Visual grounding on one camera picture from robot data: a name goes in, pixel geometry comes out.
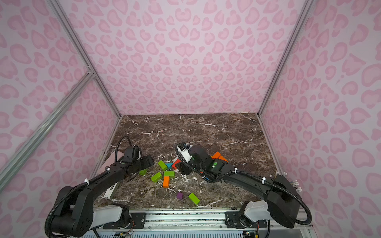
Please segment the orange block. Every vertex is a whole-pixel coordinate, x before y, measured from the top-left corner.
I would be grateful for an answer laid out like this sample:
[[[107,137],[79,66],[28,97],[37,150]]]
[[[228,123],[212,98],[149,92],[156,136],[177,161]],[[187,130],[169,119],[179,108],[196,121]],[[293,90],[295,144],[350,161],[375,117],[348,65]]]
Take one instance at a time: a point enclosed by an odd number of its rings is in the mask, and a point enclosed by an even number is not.
[[[220,158],[222,158],[222,156],[219,152],[216,152],[211,158],[212,159],[220,159]]]
[[[224,161],[224,162],[226,162],[226,163],[228,163],[228,160],[225,159],[223,156],[218,157],[218,159],[219,159],[219,160],[222,160],[222,161]]]
[[[163,188],[169,188],[169,184],[170,184],[170,177],[165,176],[163,180]]]

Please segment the red block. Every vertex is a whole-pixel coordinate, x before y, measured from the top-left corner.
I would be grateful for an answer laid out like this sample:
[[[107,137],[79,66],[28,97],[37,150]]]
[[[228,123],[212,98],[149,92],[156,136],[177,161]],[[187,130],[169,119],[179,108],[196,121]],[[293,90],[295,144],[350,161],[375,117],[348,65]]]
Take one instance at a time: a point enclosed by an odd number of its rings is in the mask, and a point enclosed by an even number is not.
[[[181,160],[179,160],[179,159],[177,159],[173,164],[172,164],[172,169],[173,170],[177,170],[178,168],[177,168],[177,165],[179,164],[181,162]]]

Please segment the teal triangle block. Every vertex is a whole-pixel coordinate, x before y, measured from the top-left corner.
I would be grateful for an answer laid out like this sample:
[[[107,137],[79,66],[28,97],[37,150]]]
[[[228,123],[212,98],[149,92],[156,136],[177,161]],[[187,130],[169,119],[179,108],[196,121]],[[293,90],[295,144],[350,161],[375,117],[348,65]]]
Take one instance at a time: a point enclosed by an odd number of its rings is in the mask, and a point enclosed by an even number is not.
[[[168,169],[168,170],[173,170],[173,167],[172,167],[172,165],[173,165],[173,163],[170,163],[170,164],[166,164],[166,166],[167,166],[167,169]]]

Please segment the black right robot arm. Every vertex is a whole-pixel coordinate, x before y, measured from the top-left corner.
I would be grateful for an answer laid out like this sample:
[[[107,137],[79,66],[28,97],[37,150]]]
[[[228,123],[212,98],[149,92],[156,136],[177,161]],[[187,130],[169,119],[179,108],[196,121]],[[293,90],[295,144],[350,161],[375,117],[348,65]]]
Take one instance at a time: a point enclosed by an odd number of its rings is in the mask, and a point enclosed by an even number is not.
[[[189,146],[176,143],[175,152],[180,160],[177,167],[181,173],[188,175],[194,172],[207,183],[229,183],[262,199],[266,204],[266,214],[260,216],[258,212],[251,212],[250,206],[246,204],[241,208],[244,221],[273,219],[290,229],[295,224],[311,224],[312,213],[298,194],[296,183],[290,182],[285,176],[267,178],[238,169],[220,155],[210,156],[199,144]]]

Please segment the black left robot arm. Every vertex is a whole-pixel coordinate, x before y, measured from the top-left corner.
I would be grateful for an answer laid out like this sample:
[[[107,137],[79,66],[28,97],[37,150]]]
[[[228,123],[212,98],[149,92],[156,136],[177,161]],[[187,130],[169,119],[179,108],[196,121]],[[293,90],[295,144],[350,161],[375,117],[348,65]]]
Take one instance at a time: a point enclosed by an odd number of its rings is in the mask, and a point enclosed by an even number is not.
[[[130,144],[124,155],[101,174],[77,186],[62,188],[45,221],[45,234],[49,238],[81,237],[98,225],[95,222],[94,201],[114,184],[137,175],[154,165],[151,155],[143,156],[141,149]]]

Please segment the green block bottom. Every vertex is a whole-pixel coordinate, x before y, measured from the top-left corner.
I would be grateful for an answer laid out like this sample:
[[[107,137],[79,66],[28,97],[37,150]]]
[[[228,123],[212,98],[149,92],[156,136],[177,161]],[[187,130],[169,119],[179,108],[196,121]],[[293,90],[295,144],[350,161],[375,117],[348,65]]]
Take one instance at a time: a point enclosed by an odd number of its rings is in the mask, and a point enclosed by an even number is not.
[[[194,194],[191,193],[188,198],[195,204],[198,205],[200,203],[200,199]]]

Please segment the purple small block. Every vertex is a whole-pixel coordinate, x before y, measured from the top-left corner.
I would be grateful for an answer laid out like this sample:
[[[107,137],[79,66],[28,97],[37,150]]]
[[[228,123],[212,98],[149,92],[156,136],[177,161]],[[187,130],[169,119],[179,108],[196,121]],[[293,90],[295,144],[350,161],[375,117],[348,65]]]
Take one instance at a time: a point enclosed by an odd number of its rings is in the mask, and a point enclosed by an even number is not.
[[[177,193],[177,199],[182,200],[184,197],[184,194],[182,192]]]

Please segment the bundle of coloured pencils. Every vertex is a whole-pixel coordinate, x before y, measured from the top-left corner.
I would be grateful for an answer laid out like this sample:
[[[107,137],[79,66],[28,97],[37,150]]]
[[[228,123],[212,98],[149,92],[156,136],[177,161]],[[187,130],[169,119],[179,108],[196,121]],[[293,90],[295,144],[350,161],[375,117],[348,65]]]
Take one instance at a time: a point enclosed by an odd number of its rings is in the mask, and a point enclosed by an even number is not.
[[[283,172],[281,174],[283,177],[287,178],[287,173],[286,172]],[[291,184],[291,186],[298,192],[298,193],[301,193],[303,190],[302,188],[300,187],[300,184],[297,180],[293,180],[293,181],[289,181],[289,183]]]

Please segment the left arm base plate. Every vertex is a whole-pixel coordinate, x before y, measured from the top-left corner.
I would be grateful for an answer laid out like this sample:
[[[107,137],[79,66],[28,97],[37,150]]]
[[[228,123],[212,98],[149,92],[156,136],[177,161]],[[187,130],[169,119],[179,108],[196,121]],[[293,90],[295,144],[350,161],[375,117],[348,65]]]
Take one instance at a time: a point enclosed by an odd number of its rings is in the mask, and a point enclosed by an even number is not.
[[[146,213],[131,213],[127,222],[114,222],[103,225],[104,230],[141,230],[145,226]]]

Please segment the aluminium front rail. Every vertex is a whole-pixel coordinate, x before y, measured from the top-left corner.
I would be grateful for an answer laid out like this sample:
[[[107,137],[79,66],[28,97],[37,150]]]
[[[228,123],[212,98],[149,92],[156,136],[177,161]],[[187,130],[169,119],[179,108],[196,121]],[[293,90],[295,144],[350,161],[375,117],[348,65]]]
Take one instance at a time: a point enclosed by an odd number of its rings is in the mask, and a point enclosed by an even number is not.
[[[94,224],[81,238],[315,238],[312,225],[296,224],[286,228],[273,219],[266,220],[267,228],[227,228],[225,212],[237,209],[194,208],[194,209],[131,209],[131,213],[146,213],[143,229],[104,230],[109,223],[100,218],[108,212],[97,209]]]

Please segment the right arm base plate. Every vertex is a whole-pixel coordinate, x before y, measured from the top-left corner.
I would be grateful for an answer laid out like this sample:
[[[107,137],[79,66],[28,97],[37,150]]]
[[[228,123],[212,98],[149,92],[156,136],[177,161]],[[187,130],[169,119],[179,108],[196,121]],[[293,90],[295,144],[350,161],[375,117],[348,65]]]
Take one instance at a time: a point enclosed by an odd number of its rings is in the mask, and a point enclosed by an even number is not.
[[[238,230],[246,228],[267,228],[266,220],[251,221],[238,210],[225,212],[225,225],[227,228],[235,228]]]

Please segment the right corner frame post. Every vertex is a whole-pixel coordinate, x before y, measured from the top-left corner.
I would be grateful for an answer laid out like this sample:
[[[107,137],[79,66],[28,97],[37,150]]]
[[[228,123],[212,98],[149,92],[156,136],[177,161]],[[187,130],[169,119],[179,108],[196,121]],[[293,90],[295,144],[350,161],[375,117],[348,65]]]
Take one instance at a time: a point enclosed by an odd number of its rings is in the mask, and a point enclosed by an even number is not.
[[[259,111],[257,113],[257,116],[260,118],[263,114],[264,114],[264,111],[266,109],[266,106],[270,100],[270,97],[276,87],[276,84],[280,78],[280,75],[283,71],[283,69],[285,68],[286,64],[287,64],[287,61],[293,51],[293,48],[303,30],[303,27],[305,26],[307,20],[308,20],[308,17],[309,15],[311,14],[311,11],[314,9],[315,7],[315,4],[316,4],[316,1],[313,1],[313,0],[307,0],[304,2],[304,5],[302,7],[302,10],[297,18],[297,21],[296,21],[296,24],[290,34],[290,37],[289,39],[287,40],[287,44],[285,46],[285,49],[283,50],[283,54],[280,58],[280,61],[277,65],[277,68],[275,70],[275,73],[272,77],[272,80],[269,84],[269,88],[267,89],[266,91],[266,94],[265,94],[265,97],[264,97],[264,100],[259,108]]]

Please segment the corner frame post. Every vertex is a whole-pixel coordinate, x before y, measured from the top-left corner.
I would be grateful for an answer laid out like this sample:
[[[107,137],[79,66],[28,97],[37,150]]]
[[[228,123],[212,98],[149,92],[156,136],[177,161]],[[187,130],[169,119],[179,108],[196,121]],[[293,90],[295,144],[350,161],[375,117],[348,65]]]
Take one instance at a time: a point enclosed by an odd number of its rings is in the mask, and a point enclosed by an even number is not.
[[[86,67],[88,68],[88,71],[92,73],[95,76],[95,80],[97,82],[98,87],[100,88],[103,96],[105,97],[107,103],[112,108],[114,113],[116,114],[118,119],[122,118],[122,114],[117,108],[116,103],[114,102],[113,98],[111,97],[110,93],[108,92],[105,84],[101,80],[97,70],[95,69],[94,63],[91,61],[89,54],[87,53],[83,43],[81,42],[80,38],[78,37],[76,31],[74,30],[72,24],[70,23],[69,17],[65,13],[62,5],[59,1],[52,1],[48,0],[46,3],[50,6],[53,14],[58,19],[60,25],[63,27],[64,31],[66,32],[68,38],[72,42],[74,48],[76,49],[77,53],[79,54],[80,58],[85,63]]]
[[[275,70],[275,73],[272,77],[272,80],[269,84],[269,88],[267,89],[266,91],[266,94],[265,94],[265,97],[264,97],[264,100],[259,108],[259,111],[257,113],[257,116],[260,118],[263,114],[264,114],[264,111],[266,109],[266,106],[270,100],[270,97],[276,87],[276,84],[280,78],[280,75],[283,71],[283,69],[285,68],[286,64],[287,64],[287,61],[293,51],[293,48],[303,30],[303,27],[305,26],[307,20],[308,20],[308,17],[309,15],[311,14],[311,11],[314,9],[315,7],[315,4],[316,4],[316,1],[313,1],[313,0],[307,0],[304,2],[304,5],[302,7],[302,10],[297,18],[297,21],[296,21],[296,24],[290,34],[290,37],[289,39],[287,40],[287,44],[285,46],[285,49],[283,50],[283,54],[280,58],[280,61],[277,65],[277,68]]]

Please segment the left corner frame post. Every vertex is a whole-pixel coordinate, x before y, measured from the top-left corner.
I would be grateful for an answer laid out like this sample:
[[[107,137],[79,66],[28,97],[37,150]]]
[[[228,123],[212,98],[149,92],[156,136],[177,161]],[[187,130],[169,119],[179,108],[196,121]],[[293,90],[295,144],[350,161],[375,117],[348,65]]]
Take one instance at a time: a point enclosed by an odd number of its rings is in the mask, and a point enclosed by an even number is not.
[[[66,32],[68,38],[72,42],[74,48],[76,49],[77,53],[79,54],[80,58],[85,63],[86,67],[88,68],[88,71],[92,73],[95,76],[95,80],[97,82],[98,87],[100,88],[103,96],[105,97],[107,103],[112,108],[114,113],[116,114],[118,119],[122,118],[122,114],[117,108],[116,103],[114,102],[113,98],[111,97],[110,93],[108,92],[105,84],[101,80],[97,70],[95,69],[94,63],[91,61],[89,54],[87,53],[83,43],[81,42],[80,38],[78,37],[76,31],[74,30],[72,24],[70,23],[69,17],[65,13],[62,5],[59,1],[52,1],[48,0],[46,3],[50,6],[53,14],[58,19],[60,25],[63,27],[64,31]]]

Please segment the aluminium diagonal frame bar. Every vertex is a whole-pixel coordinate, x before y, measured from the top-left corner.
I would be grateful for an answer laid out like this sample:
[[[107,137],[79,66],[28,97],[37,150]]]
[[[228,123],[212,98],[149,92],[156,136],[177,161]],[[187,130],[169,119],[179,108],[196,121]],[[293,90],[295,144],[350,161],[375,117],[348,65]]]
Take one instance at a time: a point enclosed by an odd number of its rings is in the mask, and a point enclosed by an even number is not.
[[[78,96],[87,87],[88,83],[94,79],[93,71],[89,70],[81,81],[67,94],[63,100],[55,107],[48,117],[32,133],[30,138],[23,143],[1,170],[1,191],[3,191],[16,174],[21,170],[26,160],[35,152],[69,107],[76,101]]]

